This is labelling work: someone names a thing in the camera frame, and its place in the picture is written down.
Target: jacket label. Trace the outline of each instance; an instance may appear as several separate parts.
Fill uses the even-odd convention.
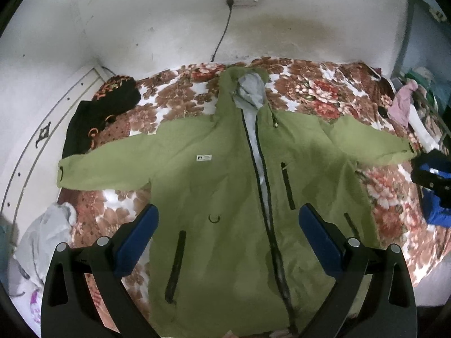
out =
[[[196,161],[210,161],[211,155],[197,155]]]

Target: jacket zipper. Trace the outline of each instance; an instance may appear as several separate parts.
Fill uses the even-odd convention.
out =
[[[169,304],[175,304],[174,295],[179,282],[180,270],[182,268],[183,253],[185,251],[186,231],[179,232],[177,248],[175,249],[174,262],[172,264],[171,274],[166,286],[165,299]]]
[[[285,184],[286,197],[288,198],[289,209],[294,210],[294,209],[296,209],[296,206],[295,206],[295,201],[293,200],[293,193],[291,192],[291,186],[289,184],[288,172],[286,170],[286,165],[285,165],[285,163],[280,163],[280,166],[282,167],[283,183]]]
[[[349,216],[349,213],[345,212],[344,214],[344,218],[346,219],[346,222],[348,223],[349,227],[352,230],[352,233],[354,234],[354,237],[356,237],[357,239],[360,239],[360,233],[357,230],[357,227],[355,226],[355,224],[352,222],[351,216]]]
[[[272,220],[272,207],[271,207],[271,191],[269,188],[268,175],[267,175],[267,170],[266,170],[266,166],[265,166],[265,159],[263,158],[262,150],[260,148],[260,142],[258,140],[257,118],[255,118],[255,137],[257,139],[258,153],[260,154],[260,157],[262,159],[265,183],[266,183],[266,186],[268,189],[269,214],[267,215],[267,217],[265,216],[266,215],[265,205],[263,202],[262,189],[260,187],[260,176],[258,175],[257,165],[255,163],[255,158],[254,158],[254,155],[252,152],[252,145],[249,140],[249,133],[247,131],[246,121],[244,120],[243,110],[241,110],[241,117],[242,117],[243,124],[244,124],[244,130],[246,131],[247,144],[249,145],[249,149],[251,152],[251,158],[252,158],[252,163],[254,166],[255,176],[257,177],[258,195],[260,198],[260,206],[262,208],[263,221],[265,223],[266,234],[267,234],[268,240],[269,240],[269,246],[270,246],[270,250],[271,250],[272,267],[274,268],[274,277],[276,279],[277,289],[279,290],[280,296],[281,296],[282,301],[287,310],[290,332],[292,332],[293,334],[297,334],[297,327],[296,327],[296,323],[295,323],[295,312],[293,309],[293,305],[291,303],[291,296],[289,293],[288,283],[286,281],[285,271],[283,269],[282,254],[279,250],[279,246],[277,245],[276,235],[274,234],[274,224],[273,224],[273,220]]]

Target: pink floral pattern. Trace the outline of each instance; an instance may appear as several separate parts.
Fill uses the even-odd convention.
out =
[[[31,294],[30,298],[30,312],[33,320],[41,324],[41,305],[42,305],[42,289],[37,288]]]
[[[366,125],[409,138],[414,147],[419,146],[414,133],[378,114],[378,106],[387,108],[391,104],[393,92],[363,63],[339,65],[261,57],[236,65],[262,67],[271,74],[266,94],[273,108],[317,115],[326,121],[352,115]],[[193,64],[138,81],[143,96],[139,105],[118,116],[114,126],[100,132],[96,144],[100,146],[140,132],[155,133],[162,121],[214,113],[219,75],[226,68],[215,63]],[[410,164],[405,162],[397,166],[360,167],[357,174],[373,205],[382,246],[397,243],[402,247],[412,282],[417,284],[451,249],[451,232],[426,225],[410,172]],[[133,220],[150,197],[150,190],[104,190],[66,194],[66,199],[59,201],[71,199],[76,206],[74,246],[85,246],[101,235],[112,235],[122,223]],[[146,317],[151,309],[147,298],[148,267],[145,252],[132,275],[123,279],[125,288]],[[102,321],[115,329],[95,281],[92,277],[87,280]]]

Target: black garment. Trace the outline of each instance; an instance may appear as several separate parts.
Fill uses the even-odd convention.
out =
[[[81,101],[70,120],[63,148],[63,159],[84,154],[92,145],[92,138],[119,114],[133,109],[141,99],[136,81],[129,76],[110,78],[92,101]]]
[[[377,107],[377,111],[381,115],[382,118],[388,119],[387,110],[384,107],[381,107],[380,105]]]

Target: power cord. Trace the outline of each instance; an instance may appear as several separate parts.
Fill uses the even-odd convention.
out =
[[[213,53],[213,56],[212,56],[210,62],[213,62],[213,61],[215,60],[216,53],[218,52],[219,46],[221,45],[221,42],[222,42],[222,40],[223,40],[224,37],[225,37],[225,33],[226,33],[226,31],[227,31],[227,28],[229,27],[230,17],[232,16],[232,6],[233,6],[234,1],[233,1],[233,0],[227,0],[226,2],[227,2],[227,6],[228,6],[229,9],[230,9],[229,17],[228,17],[228,19],[227,19],[227,24],[226,24],[226,26],[225,26],[224,33],[222,34],[222,37],[221,37],[221,39],[219,40],[219,43],[218,43],[218,45],[217,45],[217,47],[216,47],[216,49],[215,49],[215,53]]]

